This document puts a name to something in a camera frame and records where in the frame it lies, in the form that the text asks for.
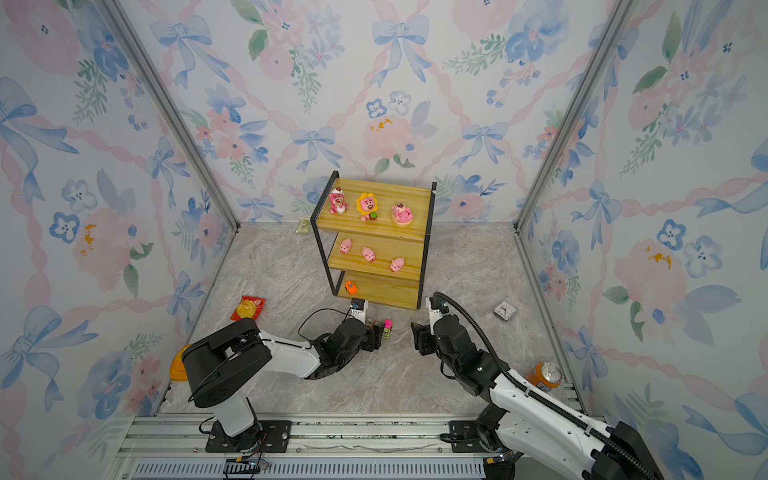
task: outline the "can lid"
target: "can lid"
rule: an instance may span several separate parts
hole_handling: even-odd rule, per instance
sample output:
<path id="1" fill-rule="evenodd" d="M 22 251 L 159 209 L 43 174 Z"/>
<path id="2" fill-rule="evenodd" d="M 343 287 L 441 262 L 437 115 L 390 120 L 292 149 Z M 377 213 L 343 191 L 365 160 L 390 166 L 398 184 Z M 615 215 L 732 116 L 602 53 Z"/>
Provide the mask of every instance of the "can lid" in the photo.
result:
<path id="1" fill-rule="evenodd" d="M 541 376 L 550 383 L 560 383 L 563 379 L 563 371 L 557 363 L 545 360 L 541 362 Z"/>

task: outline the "red snack bag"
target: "red snack bag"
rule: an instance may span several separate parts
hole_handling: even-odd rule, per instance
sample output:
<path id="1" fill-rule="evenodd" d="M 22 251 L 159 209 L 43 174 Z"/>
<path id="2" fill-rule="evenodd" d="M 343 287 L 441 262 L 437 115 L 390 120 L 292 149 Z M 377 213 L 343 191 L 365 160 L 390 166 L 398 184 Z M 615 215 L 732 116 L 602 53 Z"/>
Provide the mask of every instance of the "red snack bag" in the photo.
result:
<path id="1" fill-rule="evenodd" d="M 237 321 L 241 318 L 259 318 L 261 309 L 264 308 L 265 299 L 258 296 L 246 296 L 243 295 L 240 298 L 240 305 L 237 306 L 230 319 Z"/>

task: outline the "wooden shelf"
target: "wooden shelf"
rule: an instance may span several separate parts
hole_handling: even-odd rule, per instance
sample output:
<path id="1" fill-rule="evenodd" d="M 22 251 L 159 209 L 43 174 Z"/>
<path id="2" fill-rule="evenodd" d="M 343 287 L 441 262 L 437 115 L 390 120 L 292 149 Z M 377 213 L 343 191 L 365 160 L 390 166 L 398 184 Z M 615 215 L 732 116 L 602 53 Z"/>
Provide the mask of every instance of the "wooden shelf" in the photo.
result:
<path id="1" fill-rule="evenodd" d="M 344 178 L 336 179 L 333 186 L 340 187 L 344 191 L 344 200 L 348 205 L 347 211 L 341 215 L 330 213 L 328 199 L 323 198 L 322 210 L 316 221 L 318 228 L 341 232 L 340 237 L 345 233 L 360 233 L 374 237 L 424 242 L 424 236 L 428 233 L 426 227 L 429 217 L 429 198 L 432 194 L 430 189 Z M 379 209 L 376 211 L 379 217 L 374 221 L 360 220 L 355 202 L 363 192 L 373 193 L 379 203 Z M 397 203 L 410 207 L 413 223 L 409 227 L 399 228 L 392 222 L 392 206 Z"/>
<path id="2" fill-rule="evenodd" d="M 341 253 L 339 245 L 346 238 L 352 241 L 352 249 L 349 253 Z M 376 260 L 373 263 L 362 257 L 363 247 L 368 247 L 376 252 Z M 418 282 L 422 271 L 423 252 L 423 243 L 403 242 L 390 238 L 355 235 L 353 233 L 339 233 L 328 256 L 328 267 L 347 270 L 347 272 L 371 273 L 380 276 L 390 276 L 396 279 L 416 280 Z M 392 272 L 389 269 L 389 264 L 398 257 L 405 257 L 406 265 L 399 272 Z"/>
<path id="3" fill-rule="evenodd" d="M 394 279 L 390 276 L 371 275 L 370 273 L 346 272 L 344 283 L 352 281 L 358 288 L 355 297 L 383 305 L 397 306 L 418 310 L 419 280 Z M 339 289 L 339 296 L 352 298 L 346 288 Z"/>

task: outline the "metal profile post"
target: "metal profile post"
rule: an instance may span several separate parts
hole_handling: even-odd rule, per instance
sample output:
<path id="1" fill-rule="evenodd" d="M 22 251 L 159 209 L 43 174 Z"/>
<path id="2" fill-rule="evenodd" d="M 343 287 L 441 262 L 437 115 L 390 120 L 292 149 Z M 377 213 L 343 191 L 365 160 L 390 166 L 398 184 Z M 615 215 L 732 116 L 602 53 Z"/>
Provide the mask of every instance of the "metal profile post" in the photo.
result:
<path id="1" fill-rule="evenodd" d="M 416 300 L 416 309 L 422 307 L 422 294 L 424 292 L 424 274 L 427 270 L 427 253 L 429 252 L 429 237 L 432 234 L 432 213 L 435 211 L 435 194 L 437 182 L 432 182 L 432 194 L 429 196 L 429 213 L 427 214 L 427 227 L 424 235 L 424 251 L 422 252 L 422 273 L 419 276 L 419 297 Z"/>
<path id="2" fill-rule="evenodd" d="M 342 270 L 341 275 L 339 275 L 339 281 L 336 284 L 334 284 L 333 277 L 331 276 L 331 269 L 328 267 L 328 256 L 326 255 L 326 252 L 323 249 L 323 241 L 320 239 L 320 231 L 317 229 L 317 217 L 320 216 L 320 211 L 323 209 L 323 205 L 325 205 L 326 199 L 328 198 L 328 195 L 331 193 L 331 189 L 333 188 L 333 182 L 335 182 L 337 178 L 339 178 L 339 171 L 334 170 L 333 173 L 331 174 L 331 177 L 328 179 L 326 188 L 323 190 L 323 195 L 321 196 L 320 200 L 318 200 L 317 205 L 315 206 L 315 211 L 312 212 L 312 217 L 310 218 L 310 223 L 312 224 L 312 231 L 315 233 L 315 241 L 317 242 L 317 249 L 320 250 L 320 258 L 323 259 L 323 267 L 325 267 L 326 269 L 326 275 L 328 276 L 328 284 L 331 286 L 331 292 L 333 292 L 334 296 L 339 294 L 339 289 L 341 288 L 341 282 L 344 280 L 344 270 Z"/>
<path id="3" fill-rule="evenodd" d="M 230 208 L 216 179 L 214 179 L 214 175 L 210 171 L 208 164 L 202 155 L 200 155 L 192 133 L 190 133 L 185 126 L 184 119 L 176 108 L 176 104 L 170 99 L 170 94 L 163 85 L 163 82 L 160 79 L 160 74 L 157 73 L 157 69 L 150 60 L 149 54 L 141 43 L 141 40 L 139 40 L 138 34 L 131 24 L 131 21 L 128 19 L 120 1 L 99 0 L 96 2 L 96 5 L 104 16 L 104 19 L 112 28 L 112 31 L 120 38 L 121 45 L 125 48 L 132 63 L 136 66 L 139 75 L 144 81 L 147 90 L 152 95 L 152 98 L 155 100 L 157 107 L 168 121 L 171 131 L 174 132 L 176 138 L 179 140 L 180 146 L 184 149 L 184 153 L 186 154 L 187 159 L 189 159 L 195 173 L 197 173 L 202 180 L 203 186 L 208 190 L 211 200 L 216 204 L 216 207 L 219 209 L 222 216 L 227 219 L 230 228 L 236 230 L 239 226 L 239 222 L 237 221 L 234 212 Z"/>
<path id="4" fill-rule="evenodd" d="M 584 71 L 584 80 L 579 85 L 576 94 L 565 111 L 563 128 L 559 129 L 557 134 L 555 134 L 552 146 L 549 148 L 549 154 L 536 175 L 531 191 L 528 193 L 528 198 L 525 200 L 525 204 L 515 221 L 518 233 L 525 231 L 528 222 L 531 221 L 536 204 L 547 187 L 549 177 L 552 175 L 558 159 L 565 150 L 568 138 L 571 137 L 571 134 L 576 129 L 578 118 L 587 107 L 595 85 L 611 60 L 611 56 L 621 40 L 625 26 L 636 4 L 636 0 L 617 1 L 616 8 L 606 23 L 605 33 L 600 40 L 600 44 L 587 65 L 587 69 Z"/>

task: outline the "pink bear figurine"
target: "pink bear figurine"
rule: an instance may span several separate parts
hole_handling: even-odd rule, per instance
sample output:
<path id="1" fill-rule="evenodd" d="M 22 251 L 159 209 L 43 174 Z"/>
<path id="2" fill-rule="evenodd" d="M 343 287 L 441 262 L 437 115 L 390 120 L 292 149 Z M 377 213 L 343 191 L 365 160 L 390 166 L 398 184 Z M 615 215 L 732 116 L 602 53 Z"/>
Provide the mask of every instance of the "pink bear figurine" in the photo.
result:
<path id="1" fill-rule="evenodd" d="M 331 199 L 331 213 L 343 214 L 346 212 L 346 204 L 344 203 L 344 192 L 338 187 L 331 190 L 331 194 L 328 196 Z"/>
<path id="2" fill-rule="evenodd" d="M 369 262 L 376 260 L 376 252 L 369 249 L 368 247 L 362 248 L 362 256 L 365 257 L 365 259 L 368 260 Z"/>
<path id="3" fill-rule="evenodd" d="M 395 258 L 391 264 L 389 264 L 389 269 L 393 272 L 399 272 L 402 270 L 402 268 L 406 265 L 406 259 L 403 257 Z"/>
<path id="4" fill-rule="evenodd" d="M 342 241 L 342 243 L 339 245 L 339 252 L 341 253 L 349 253 L 349 251 L 352 249 L 352 241 L 347 238 Z"/>
<path id="5" fill-rule="evenodd" d="M 400 228 L 405 228 L 413 223 L 413 214 L 411 209 L 403 204 L 396 204 L 392 207 L 392 222 Z"/>

